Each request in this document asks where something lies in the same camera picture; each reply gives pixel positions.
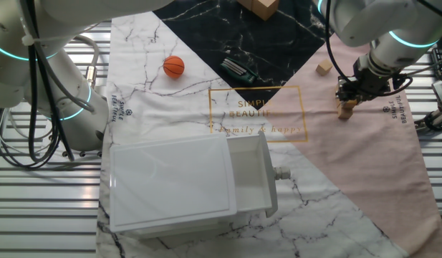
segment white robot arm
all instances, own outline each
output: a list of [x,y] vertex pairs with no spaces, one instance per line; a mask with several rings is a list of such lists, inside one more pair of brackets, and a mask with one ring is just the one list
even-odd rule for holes
[[340,101],[361,103],[390,94],[405,80],[400,74],[420,59],[442,37],[442,1],[439,0],[314,0],[344,44],[370,43],[370,52],[354,64],[354,76],[339,81]]
[[[89,86],[63,50],[75,35],[94,23],[117,16],[152,11],[172,0],[36,0],[37,28],[44,56],[67,91],[88,102],[90,113],[74,104],[50,80],[55,102],[60,111],[64,134],[72,149],[92,151],[102,147],[108,108],[106,101]],[[0,0],[0,108],[18,105],[23,97],[31,100],[29,90],[29,57],[22,44],[26,32],[22,26],[18,0]],[[38,111],[51,117],[43,82],[38,73]]]

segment metal grating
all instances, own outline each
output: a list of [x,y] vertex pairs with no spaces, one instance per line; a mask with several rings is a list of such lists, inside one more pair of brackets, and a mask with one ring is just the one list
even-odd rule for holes
[[[84,33],[100,47],[101,56],[97,66],[100,92],[102,85],[106,85],[110,28],[110,22],[103,22],[92,31]],[[65,49],[81,72],[85,73],[93,51],[79,42],[71,42]],[[417,70],[430,63],[430,55],[426,54],[406,70]],[[423,118],[437,109],[436,96],[431,88],[434,80],[432,72],[420,73],[405,91],[413,119]],[[26,132],[29,105],[23,102],[13,112],[19,127]],[[46,124],[44,117],[38,117],[37,135],[44,134]],[[5,133],[7,142],[25,150],[26,139],[12,128]],[[442,133],[421,135],[419,138],[442,216]],[[85,158],[78,156],[77,162],[71,164],[64,162],[66,159],[60,154],[61,151],[51,163],[36,172],[11,167],[0,158],[0,257],[96,257],[95,232],[101,160],[96,153],[88,153]]]

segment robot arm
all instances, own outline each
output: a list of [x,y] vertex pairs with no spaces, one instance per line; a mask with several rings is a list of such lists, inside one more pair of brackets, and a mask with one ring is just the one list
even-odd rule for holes
[[[325,15],[327,0],[314,2]],[[442,1],[428,3],[442,11]],[[400,71],[442,37],[442,17],[416,0],[332,0],[330,25],[348,46],[370,42],[370,52],[353,66],[351,82],[339,81],[337,91],[341,101],[358,103],[390,92],[390,78],[400,86]]]

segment black marble pattern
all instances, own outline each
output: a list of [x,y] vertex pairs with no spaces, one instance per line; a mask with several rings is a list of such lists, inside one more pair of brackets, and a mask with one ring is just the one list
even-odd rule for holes
[[[236,0],[176,0],[154,12],[231,87],[247,85],[219,68],[225,57],[258,74],[251,87],[280,86],[325,42],[324,20],[310,0],[281,0],[267,21]],[[245,100],[269,100],[276,92],[239,94]]]

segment black object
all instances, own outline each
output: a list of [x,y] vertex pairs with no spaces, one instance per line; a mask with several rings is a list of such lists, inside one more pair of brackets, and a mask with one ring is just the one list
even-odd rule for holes
[[[435,48],[432,50],[431,60],[432,60],[433,64],[442,60],[442,49],[441,48]],[[436,74],[437,80],[442,80],[442,64],[439,64],[438,66],[434,67],[434,72]]]
[[229,57],[226,57],[226,59],[223,60],[221,68],[235,80],[248,85],[252,85],[257,79],[257,75],[246,65]]
[[[357,69],[357,62],[354,64],[354,71],[357,81],[353,82],[351,81],[340,69],[337,62],[335,61],[334,55],[332,53],[332,48],[330,46],[330,4],[331,0],[327,0],[327,7],[326,7],[326,28],[325,28],[325,37],[326,37],[326,47],[327,47],[327,53],[329,54],[330,61],[334,65],[335,69],[339,73],[340,77],[345,81],[345,83],[342,86],[342,89],[344,92],[339,92],[337,95],[338,98],[342,101],[347,100],[354,100],[355,96],[359,94],[359,92],[363,93],[366,96],[367,100],[372,100],[375,97],[386,97],[395,95],[403,90],[405,90],[408,86],[412,84],[413,78],[407,75],[392,75],[394,81],[394,91],[392,92],[386,92],[388,90],[387,87],[385,87],[385,82],[388,81],[389,77],[378,77],[376,75],[373,75],[370,70],[363,70],[359,73],[359,69]],[[398,84],[404,83],[405,79],[408,79],[408,82],[406,85],[404,85],[401,88],[398,88]],[[373,85],[371,83],[375,84],[375,92],[372,92],[371,90],[366,90],[371,88]]]

